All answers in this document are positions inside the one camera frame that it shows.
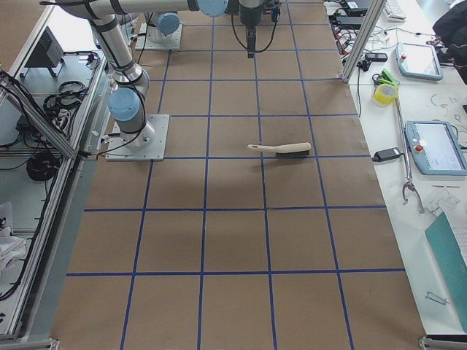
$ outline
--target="black round object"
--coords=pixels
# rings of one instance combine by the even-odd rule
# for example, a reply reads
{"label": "black round object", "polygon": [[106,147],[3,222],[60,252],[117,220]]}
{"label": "black round object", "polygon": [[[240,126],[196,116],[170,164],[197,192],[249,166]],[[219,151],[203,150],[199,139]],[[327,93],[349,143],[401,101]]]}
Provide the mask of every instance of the black round object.
{"label": "black round object", "polygon": [[26,171],[34,181],[47,181],[57,173],[60,162],[50,152],[33,155],[26,164]]}

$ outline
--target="electronic device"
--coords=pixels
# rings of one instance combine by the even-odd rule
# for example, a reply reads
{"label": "electronic device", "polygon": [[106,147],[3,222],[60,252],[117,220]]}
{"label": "electronic device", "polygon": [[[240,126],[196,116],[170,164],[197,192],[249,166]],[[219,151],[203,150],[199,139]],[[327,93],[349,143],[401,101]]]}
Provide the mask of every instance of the electronic device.
{"label": "electronic device", "polygon": [[371,0],[341,0],[339,3],[345,13],[347,13],[347,16],[362,17],[366,15],[366,12],[371,5]]}
{"label": "electronic device", "polygon": [[441,80],[443,72],[433,46],[399,42],[395,48],[395,59],[405,77]]}
{"label": "electronic device", "polygon": [[386,62],[387,55],[383,52],[369,52],[365,54],[365,59],[370,62]]}
{"label": "electronic device", "polygon": [[345,29],[360,29],[365,17],[336,16],[335,24]]}
{"label": "electronic device", "polygon": [[26,62],[26,68],[55,68],[63,57],[63,49],[49,27],[42,33]]}
{"label": "electronic device", "polygon": [[406,138],[425,175],[467,175],[467,162],[448,122],[407,122]]}
{"label": "electronic device", "polygon": [[405,22],[407,18],[397,0],[386,0],[382,13],[384,14],[387,22]]}

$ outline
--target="green object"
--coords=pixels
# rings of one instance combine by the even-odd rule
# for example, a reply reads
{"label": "green object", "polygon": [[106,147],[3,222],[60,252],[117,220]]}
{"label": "green object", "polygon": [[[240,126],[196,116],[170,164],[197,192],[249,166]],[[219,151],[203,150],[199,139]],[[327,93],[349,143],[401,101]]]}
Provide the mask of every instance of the green object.
{"label": "green object", "polygon": [[400,82],[395,77],[393,77],[393,75],[387,69],[382,70],[379,78],[377,79],[377,82],[379,84],[389,84],[395,88],[398,88],[400,84]]}
{"label": "green object", "polygon": [[467,332],[467,267],[446,214],[441,213],[425,234],[458,312],[460,325]]}

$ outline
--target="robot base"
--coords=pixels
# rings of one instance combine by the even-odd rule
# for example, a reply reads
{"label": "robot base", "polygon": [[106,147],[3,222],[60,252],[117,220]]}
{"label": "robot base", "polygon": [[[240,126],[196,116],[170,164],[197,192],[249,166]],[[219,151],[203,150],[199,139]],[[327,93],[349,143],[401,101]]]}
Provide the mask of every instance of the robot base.
{"label": "robot base", "polygon": [[[166,150],[167,130],[169,129],[168,114],[148,114],[146,116],[147,123],[155,130],[155,138],[153,141],[142,148],[130,148],[127,146],[116,149],[114,152],[106,154],[107,160],[163,160]],[[120,128],[117,123],[114,124],[113,133],[119,133]],[[110,140],[109,149],[119,147],[123,141],[119,137]]]}
{"label": "robot base", "polygon": [[[146,45],[144,45],[144,36],[139,36],[136,41],[135,48],[137,51],[157,51],[157,50],[180,50],[180,42],[182,41],[182,27],[180,23],[178,29],[161,42],[151,42],[149,38],[146,38]],[[141,23],[139,33],[146,33],[146,23]]]}

